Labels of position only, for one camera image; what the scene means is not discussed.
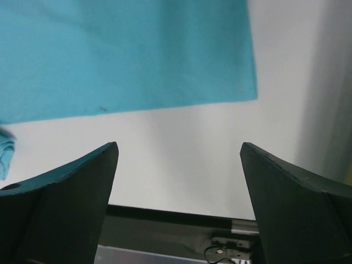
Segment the turquoise t shirt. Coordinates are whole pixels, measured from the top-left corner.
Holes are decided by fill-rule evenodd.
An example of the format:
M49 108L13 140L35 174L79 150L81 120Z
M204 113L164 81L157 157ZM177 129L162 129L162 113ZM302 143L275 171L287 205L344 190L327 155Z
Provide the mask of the turquoise t shirt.
M1 123L251 101L245 1L1 1Z

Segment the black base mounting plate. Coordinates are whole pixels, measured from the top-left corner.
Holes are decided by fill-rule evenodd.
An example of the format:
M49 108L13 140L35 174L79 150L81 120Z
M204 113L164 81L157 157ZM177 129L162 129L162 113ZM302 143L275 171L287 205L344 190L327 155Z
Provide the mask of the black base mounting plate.
M207 263L266 263L255 221L109 205L101 246Z

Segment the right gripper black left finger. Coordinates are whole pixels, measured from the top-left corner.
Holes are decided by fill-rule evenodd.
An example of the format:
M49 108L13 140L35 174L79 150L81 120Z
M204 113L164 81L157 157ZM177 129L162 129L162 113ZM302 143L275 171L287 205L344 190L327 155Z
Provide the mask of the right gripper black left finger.
M1 263L93 263L118 163L109 142L1 189Z

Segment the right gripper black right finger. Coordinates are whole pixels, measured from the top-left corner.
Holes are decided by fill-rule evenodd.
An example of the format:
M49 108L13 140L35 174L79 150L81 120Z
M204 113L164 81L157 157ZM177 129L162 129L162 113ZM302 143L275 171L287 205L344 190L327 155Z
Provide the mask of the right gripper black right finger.
M351 186L245 142L240 150L267 263L351 263Z

